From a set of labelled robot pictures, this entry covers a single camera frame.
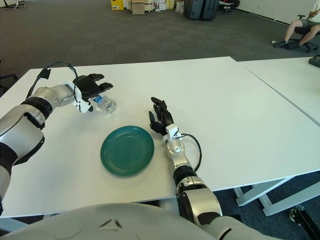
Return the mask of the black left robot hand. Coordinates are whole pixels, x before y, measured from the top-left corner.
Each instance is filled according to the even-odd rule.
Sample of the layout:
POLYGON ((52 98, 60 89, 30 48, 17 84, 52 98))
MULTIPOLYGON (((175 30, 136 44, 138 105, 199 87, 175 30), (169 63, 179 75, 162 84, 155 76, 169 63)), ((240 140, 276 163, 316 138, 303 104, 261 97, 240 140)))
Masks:
POLYGON ((99 94, 110 90, 114 86, 111 83, 103 82, 97 84, 98 81, 104 78, 103 74, 91 73, 89 75, 81 75, 73 81, 67 81, 66 85, 71 89, 72 104, 81 112, 92 112, 93 107, 90 99, 97 97, 99 94))

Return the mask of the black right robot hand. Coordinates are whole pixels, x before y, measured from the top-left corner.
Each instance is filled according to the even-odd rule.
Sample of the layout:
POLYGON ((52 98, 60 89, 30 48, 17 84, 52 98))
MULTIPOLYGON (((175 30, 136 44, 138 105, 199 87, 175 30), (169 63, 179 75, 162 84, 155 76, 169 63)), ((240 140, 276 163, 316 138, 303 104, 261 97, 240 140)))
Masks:
POLYGON ((156 113, 158 121, 151 111, 148 112, 150 120, 150 128, 157 134, 162 136, 169 135, 169 140, 177 139, 181 137, 178 127, 174 124, 173 117, 168 111, 167 105, 164 100, 160 100, 156 97, 151 97, 153 102, 153 109, 156 113))

